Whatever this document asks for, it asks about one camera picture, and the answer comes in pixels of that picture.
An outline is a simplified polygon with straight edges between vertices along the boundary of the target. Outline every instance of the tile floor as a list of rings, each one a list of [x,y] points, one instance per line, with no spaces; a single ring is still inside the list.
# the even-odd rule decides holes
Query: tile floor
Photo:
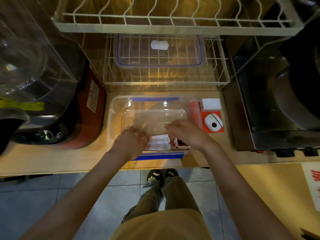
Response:
[[[215,240],[241,239],[209,169],[177,169]],[[145,192],[149,170],[119,171],[102,192],[74,239],[106,240]],[[85,173],[54,174],[0,183],[1,238],[15,240],[60,200]],[[165,209],[162,201],[159,210]]]

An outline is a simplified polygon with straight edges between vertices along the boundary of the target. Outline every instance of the yellow shirt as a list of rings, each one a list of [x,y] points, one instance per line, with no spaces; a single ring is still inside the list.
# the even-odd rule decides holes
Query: yellow shirt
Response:
[[[203,217],[196,210],[164,210],[135,217],[121,224],[109,240],[211,239]]]

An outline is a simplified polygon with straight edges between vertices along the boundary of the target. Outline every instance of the leg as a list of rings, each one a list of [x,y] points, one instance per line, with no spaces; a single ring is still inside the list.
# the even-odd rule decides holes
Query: leg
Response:
[[[140,197],[138,204],[132,207],[124,216],[122,223],[134,217],[154,213],[159,210],[159,205],[162,202],[161,181],[156,179],[147,181],[146,188],[150,189]]]
[[[193,198],[186,183],[179,176],[169,176],[165,178],[164,186],[162,188],[162,195],[166,197],[166,210],[194,209],[201,214],[197,203],[195,202],[195,199]]]

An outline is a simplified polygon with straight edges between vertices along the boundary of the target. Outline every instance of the forearm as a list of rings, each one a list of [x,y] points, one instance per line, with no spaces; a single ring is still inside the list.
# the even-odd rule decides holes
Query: forearm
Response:
[[[102,191],[122,166],[123,160],[113,153],[106,153],[21,239],[72,239]]]
[[[293,239],[217,143],[202,153],[242,239]]]

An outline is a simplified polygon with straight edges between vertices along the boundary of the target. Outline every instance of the person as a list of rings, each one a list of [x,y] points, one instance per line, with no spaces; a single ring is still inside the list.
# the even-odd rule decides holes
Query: person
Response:
[[[243,240],[293,240],[216,141],[188,120],[173,121],[165,128],[170,138],[203,153]],[[97,165],[20,239],[72,239],[112,177],[126,162],[136,159],[148,141],[138,129],[125,130]],[[149,173],[146,186],[150,189],[124,216],[110,239],[211,239],[182,178],[173,169],[168,170],[164,181],[160,176],[156,170]],[[165,210],[158,211],[163,196]]]

